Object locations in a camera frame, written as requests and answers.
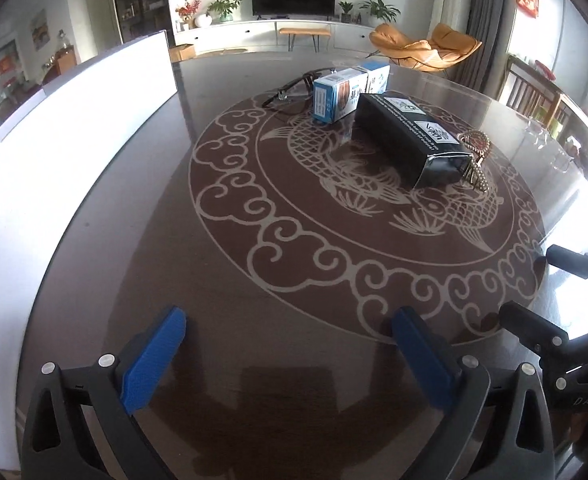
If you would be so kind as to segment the white sorting bin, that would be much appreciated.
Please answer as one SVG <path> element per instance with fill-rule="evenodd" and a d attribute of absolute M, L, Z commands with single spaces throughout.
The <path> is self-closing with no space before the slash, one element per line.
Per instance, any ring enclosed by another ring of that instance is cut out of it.
<path fill-rule="evenodd" d="M 47 267 L 96 180 L 175 91 L 155 32 L 47 84 L 0 127 L 0 469 L 19 467 L 18 368 Z"/>

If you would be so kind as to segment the black printed box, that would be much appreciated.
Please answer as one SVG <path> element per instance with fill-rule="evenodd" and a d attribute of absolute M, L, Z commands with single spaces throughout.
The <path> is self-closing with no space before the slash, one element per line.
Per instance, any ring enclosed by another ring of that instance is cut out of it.
<path fill-rule="evenodd" d="M 416 102 L 362 93 L 355 125 L 379 147 L 410 188 L 441 188 L 462 180 L 472 153 Z"/>

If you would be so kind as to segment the wooden dining chair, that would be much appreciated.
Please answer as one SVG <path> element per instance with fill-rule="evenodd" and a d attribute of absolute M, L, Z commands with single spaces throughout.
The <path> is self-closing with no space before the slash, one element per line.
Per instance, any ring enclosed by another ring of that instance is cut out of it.
<path fill-rule="evenodd" d="M 552 80 L 512 54 L 507 58 L 497 100 L 550 132 L 570 132 L 576 125 L 588 131 L 588 115 Z"/>

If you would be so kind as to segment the blue white carton box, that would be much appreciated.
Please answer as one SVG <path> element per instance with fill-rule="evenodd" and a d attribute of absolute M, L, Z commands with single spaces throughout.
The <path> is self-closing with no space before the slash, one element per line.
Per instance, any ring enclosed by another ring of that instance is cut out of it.
<path fill-rule="evenodd" d="M 384 93 L 389 73 L 388 63 L 370 60 L 316 79 L 312 117 L 328 125 L 338 122 L 356 110 L 361 93 Z"/>

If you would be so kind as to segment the black eyeglasses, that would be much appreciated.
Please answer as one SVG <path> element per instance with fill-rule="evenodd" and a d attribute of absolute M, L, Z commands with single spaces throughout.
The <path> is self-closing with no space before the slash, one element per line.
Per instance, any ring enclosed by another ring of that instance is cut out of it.
<path fill-rule="evenodd" d="M 276 106 L 287 103 L 307 101 L 313 95 L 313 84 L 316 80 L 337 72 L 337 67 L 322 67 L 316 68 L 315 70 L 308 70 L 277 88 L 260 106 L 272 110 Z"/>

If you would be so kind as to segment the orange lounge chair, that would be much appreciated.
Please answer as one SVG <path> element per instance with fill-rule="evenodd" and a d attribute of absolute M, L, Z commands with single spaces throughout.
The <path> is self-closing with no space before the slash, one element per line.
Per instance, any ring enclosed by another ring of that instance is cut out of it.
<path fill-rule="evenodd" d="M 390 62 L 409 70 L 440 73 L 465 61 L 482 42 L 445 23 L 438 23 L 431 37 L 413 40 L 389 23 L 377 26 L 369 35 L 375 51 Z"/>

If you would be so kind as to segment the cardboard box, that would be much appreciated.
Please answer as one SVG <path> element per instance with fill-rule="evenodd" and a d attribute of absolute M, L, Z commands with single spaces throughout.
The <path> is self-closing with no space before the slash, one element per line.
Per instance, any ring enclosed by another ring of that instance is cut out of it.
<path fill-rule="evenodd" d="M 180 44 L 169 48 L 169 56 L 172 63 L 188 61 L 195 58 L 196 49 L 194 44 Z"/>

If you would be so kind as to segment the wooden bench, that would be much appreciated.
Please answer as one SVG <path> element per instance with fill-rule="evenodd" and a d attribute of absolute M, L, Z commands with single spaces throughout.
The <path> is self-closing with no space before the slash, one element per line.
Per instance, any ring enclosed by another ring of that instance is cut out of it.
<path fill-rule="evenodd" d="M 322 38 L 331 38 L 332 32 L 327 28 L 296 28 L 284 27 L 280 28 L 277 33 L 284 36 L 287 41 L 287 50 L 292 52 L 295 48 L 296 40 L 301 38 L 309 38 L 312 42 L 312 47 L 315 52 L 320 51 L 320 44 Z"/>

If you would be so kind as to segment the leafy floor plant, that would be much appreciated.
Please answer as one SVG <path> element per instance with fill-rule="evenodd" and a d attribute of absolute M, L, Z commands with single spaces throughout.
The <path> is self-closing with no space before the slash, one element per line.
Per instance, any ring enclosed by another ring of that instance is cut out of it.
<path fill-rule="evenodd" d="M 360 9 L 367 11 L 373 20 L 379 22 L 396 22 L 401 11 L 394 4 L 386 4 L 383 0 L 363 0 Z"/>

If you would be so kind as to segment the red flower vase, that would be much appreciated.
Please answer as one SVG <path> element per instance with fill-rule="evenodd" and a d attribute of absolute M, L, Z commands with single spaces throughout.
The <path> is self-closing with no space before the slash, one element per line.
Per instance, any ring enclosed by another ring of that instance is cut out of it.
<path fill-rule="evenodd" d="M 196 27 L 195 21 L 199 10 L 201 10 L 202 2 L 203 0 L 184 0 L 182 6 L 175 9 L 184 28 Z"/>

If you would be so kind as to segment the green potted plant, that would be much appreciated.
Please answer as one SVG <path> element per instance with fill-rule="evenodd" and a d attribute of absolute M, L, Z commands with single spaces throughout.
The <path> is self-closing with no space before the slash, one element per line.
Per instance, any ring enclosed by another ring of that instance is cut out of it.
<path fill-rule="evenodd" d="M 220 22 L 233 20 L 233 14 L 239 10 L 242 0 L 213 0 L 207 6 L 207 13 L 215 16 Z"/>

